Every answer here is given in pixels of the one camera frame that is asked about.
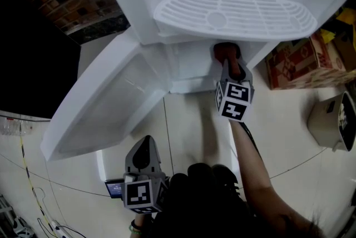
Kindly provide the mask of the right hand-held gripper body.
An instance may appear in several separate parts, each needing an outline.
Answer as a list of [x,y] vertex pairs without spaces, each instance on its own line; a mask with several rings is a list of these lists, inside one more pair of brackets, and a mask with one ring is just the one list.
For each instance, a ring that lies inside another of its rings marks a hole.
[[215,104],[220,116],[236,122],[245,122],[250,111],[254,95],[253,76],[244,61],[238,64],[240,75],[238,80],[231,76],[231,64],[224,61],[221,79],[216,84]]

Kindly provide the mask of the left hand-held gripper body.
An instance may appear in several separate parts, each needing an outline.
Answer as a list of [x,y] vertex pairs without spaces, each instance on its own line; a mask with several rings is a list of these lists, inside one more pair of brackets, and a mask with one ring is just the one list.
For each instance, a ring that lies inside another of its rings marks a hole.
[[123,203],[137,214],[163,211],[169,178],[161,170],[156,142],[150,135],[143,137],[125,158]]

